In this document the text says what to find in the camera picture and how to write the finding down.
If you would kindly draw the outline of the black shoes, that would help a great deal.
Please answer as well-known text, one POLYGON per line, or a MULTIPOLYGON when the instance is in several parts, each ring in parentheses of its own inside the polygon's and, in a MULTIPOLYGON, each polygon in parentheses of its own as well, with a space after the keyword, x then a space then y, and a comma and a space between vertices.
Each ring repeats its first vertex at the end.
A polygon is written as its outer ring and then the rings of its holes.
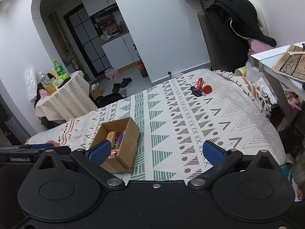
POLYGON ((117 93, 121 88, 125 88, 132 82, 132 78, 123 78, 121 83, 114 83, 112 93, 117 93))

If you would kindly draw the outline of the green soda bottle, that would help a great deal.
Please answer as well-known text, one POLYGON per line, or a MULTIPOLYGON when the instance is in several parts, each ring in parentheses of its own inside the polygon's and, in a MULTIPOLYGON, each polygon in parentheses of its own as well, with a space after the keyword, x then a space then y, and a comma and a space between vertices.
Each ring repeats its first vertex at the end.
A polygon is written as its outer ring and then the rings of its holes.
POLYGON ((54 64, 54 69, 57 73, 57 75, 63 80, 69 80, 70 76, 68 73, 65 72, 63 66, 61 63, 59 63, 57 60, 53 60, 53 64, 54 64))

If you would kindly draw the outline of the dark red bottle on floor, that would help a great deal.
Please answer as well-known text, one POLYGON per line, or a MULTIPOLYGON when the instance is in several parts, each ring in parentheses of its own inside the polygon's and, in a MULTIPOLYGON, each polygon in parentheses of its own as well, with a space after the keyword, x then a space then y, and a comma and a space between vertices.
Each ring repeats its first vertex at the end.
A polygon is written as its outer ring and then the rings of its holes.
POLYGON ((139 70, 139 72, 140 72, 140 74, 141 74, 141 76, 142 76, 143 78, 148 77, 148 72, 147 72, 147 70, 146 70, 146 68, 145 68, 145 65, 144 65, 144 63, 143 63, 142 60, 139 60, 139 61, 137 62, 137 67, 138 67, 138 70, 139 70))

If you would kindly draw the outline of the brown cardboard box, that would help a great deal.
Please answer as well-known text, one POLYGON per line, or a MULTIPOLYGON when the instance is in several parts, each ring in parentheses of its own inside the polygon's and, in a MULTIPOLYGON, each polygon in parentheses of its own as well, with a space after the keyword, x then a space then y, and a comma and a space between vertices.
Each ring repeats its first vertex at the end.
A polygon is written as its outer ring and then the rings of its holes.
POLYGON ((104 140, 111 145, 110 156, 99 163, 112 174, 131 173, 133 170, 140 129, 131 117, 102 123, 89 147, 95 147, 104 140))

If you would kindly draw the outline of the grey chair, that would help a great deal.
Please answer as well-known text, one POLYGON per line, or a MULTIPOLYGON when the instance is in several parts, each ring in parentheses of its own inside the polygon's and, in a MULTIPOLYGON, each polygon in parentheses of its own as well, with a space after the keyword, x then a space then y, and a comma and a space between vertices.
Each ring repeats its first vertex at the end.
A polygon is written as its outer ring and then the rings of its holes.
POLYGON ((221 48, 220 41, 206 11, 199 12, 197 16, 209 54, 211 69, 229 71, 227 61, 224 57, 224 51, 221 48))

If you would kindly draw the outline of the clear oil bottle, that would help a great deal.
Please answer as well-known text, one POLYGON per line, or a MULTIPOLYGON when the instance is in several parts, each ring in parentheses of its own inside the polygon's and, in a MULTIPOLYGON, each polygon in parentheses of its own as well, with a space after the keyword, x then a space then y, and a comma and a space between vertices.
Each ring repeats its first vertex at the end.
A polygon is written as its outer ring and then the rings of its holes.
POLYGON ((39 81, 49 95, 53 95, 56 92, 56 88, 52 84, 50 78, 42 71, 39 72, 39 81))

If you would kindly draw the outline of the patterned bed blanket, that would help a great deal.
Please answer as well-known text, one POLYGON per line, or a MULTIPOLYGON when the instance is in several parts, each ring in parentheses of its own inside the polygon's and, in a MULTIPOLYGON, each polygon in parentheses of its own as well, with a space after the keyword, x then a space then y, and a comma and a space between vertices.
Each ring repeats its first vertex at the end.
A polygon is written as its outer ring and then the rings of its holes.
POLYGON ((90 149, 102 123, 131 117, 140 129, 130 180, 191 180, 211 164, 203 156, 209 140, 244 155, 267 150, 279 165, 286 163, 280 136, 268 119, 258 87, 230 72, 201 69, 165 81, 123 100, 99 108, 28 139, 30 144, 55 141, 71 150, 90 149), (210 94, 195 97, 191 86, 210 94))

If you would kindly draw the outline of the black car keys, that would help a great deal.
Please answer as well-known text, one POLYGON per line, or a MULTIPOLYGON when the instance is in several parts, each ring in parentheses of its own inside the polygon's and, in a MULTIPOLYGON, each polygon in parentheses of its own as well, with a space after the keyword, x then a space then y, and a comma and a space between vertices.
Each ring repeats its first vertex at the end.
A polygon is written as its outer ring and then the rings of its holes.
POLYGON ((201 97, 202 95, 205 95, 202 90, 197 90, 195 86, 191 86, 190 90, 195 97, 201 97))

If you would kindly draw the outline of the orange bread package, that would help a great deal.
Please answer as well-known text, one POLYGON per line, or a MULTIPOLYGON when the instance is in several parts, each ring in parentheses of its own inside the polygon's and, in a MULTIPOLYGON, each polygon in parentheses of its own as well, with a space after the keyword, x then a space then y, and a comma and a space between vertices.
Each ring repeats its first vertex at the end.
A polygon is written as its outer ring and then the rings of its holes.
POLYGON ((114 146, 116 141, 117 132, 116 131, 110 131, 107 134, 106 140, 110 141, 111 145, 114 146))

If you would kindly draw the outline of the patterned tray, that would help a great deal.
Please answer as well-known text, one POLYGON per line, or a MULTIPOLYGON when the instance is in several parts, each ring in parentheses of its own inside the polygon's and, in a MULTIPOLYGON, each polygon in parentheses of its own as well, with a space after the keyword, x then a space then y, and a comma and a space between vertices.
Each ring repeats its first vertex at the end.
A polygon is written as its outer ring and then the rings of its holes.
POLYGON ((272 70, 283 76, 304 82, 304 44, 292 44, 273 66, 272 70))

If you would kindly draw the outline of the pink clear candy packet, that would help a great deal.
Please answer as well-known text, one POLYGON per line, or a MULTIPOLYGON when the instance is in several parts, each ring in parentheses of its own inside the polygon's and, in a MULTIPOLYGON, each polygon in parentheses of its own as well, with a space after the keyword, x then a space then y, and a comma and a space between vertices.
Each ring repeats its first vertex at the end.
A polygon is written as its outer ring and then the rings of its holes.
POLYGON ((119 149, 112 149, 109 158, 116 158, 119 153, 119 149))

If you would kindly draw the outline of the pink garment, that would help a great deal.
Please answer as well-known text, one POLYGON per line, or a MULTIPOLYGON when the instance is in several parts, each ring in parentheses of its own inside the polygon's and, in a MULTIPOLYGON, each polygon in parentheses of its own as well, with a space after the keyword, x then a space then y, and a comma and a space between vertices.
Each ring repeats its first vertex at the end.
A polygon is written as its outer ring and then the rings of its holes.
POLYGON ((248 52, 249 57, 253 54, 261 53, 273 49, 272 46, 256 39, 249 39, 248 44, 249 44, 249 52, 248 52))

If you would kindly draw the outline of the purple white cake package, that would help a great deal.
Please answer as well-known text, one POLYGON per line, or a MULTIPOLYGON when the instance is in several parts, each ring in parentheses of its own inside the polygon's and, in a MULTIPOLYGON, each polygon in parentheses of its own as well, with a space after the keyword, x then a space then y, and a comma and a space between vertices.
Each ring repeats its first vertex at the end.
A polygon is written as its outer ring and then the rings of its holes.
POLYGON ((118 132, 118 133, 117 133, 115 144, 118 144, 119 147, 120 147, 120 145, 121 145, 121 143, 122 143, 122 141, 123 141, 124 133, 125 133, 124 131, 123 131, 123 132, 118 132))

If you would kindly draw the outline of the round table with cloth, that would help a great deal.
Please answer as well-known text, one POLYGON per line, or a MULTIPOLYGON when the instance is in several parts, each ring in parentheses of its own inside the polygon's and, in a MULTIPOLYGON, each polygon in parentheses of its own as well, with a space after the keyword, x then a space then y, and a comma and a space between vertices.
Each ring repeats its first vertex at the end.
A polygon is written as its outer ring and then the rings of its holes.
POLYGON ((84 79, 83 73, 76 71, 54 94, 37 102, 36 116, 46 117, 49 121, 68 121, 86 115, 97 109, 89 97, 89 90, 90 85, 84 79))

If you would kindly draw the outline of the white desk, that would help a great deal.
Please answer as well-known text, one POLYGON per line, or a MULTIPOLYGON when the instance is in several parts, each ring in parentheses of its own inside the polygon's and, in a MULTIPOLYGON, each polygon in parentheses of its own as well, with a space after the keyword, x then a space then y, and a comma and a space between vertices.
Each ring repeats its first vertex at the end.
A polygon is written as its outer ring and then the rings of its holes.
POLYGON ((281 59, 285 52, 289 49, 289 45, 274 48, 261 53, 252 54, 250 56, 250 63, 252 66, 256 65, 259 68, 259 72, 262 72, 270 83, 275 95, 278 98, 278 105, 285 117, 277 127, 277 131, 286 129, 295 119, 297 112, 291 110, 288 104, 288 100, 285 96, 282 85, 287 86, 292 92, 294 92, 301 100, 300 108, 304 110, 304 90, 302 83, 286 77, 282 74, 275 73, 272 68, 281 59))

